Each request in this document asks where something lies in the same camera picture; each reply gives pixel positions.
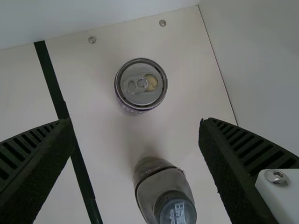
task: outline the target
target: black stripe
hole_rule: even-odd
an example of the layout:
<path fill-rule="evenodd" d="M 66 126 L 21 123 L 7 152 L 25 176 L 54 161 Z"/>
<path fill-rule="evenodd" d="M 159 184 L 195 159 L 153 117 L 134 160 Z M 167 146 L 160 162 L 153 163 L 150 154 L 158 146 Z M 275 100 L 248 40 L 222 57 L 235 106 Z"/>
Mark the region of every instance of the black stripe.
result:
<path fill-rule="evenodd" d="M 45 41 L 35 42 L 36 53 L 40 61 L 43 74 L 59 119 L 69 118 L 66 103 L 63 99 L 59 84 L 55 75 L 55 71 L 48 53 Z M 71 155 L 71 161 L 74 166 L 77 181 L 81 190 L 81 194 L 85 203 L 85 207 L 92 224 L 103 224 L 100 212 L 95 200 L 93 187 L 90 182 L 86 166 L 78 145 L 76 143 L 74 152 Z"/>

